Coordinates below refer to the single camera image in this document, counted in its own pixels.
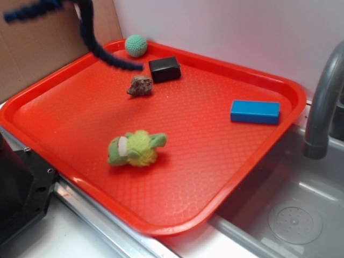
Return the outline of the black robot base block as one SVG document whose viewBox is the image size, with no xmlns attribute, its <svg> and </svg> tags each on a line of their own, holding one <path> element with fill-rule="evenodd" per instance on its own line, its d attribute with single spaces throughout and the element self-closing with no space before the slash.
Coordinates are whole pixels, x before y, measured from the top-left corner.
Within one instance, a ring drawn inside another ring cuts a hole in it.
<svg viewBox="0 0 344 258">
<path fill-rule="evenodd" d="M 1 136 L 1 248 L 47 213 L 58 173 L 33 150 L 13 150 Z"/>
</svg>

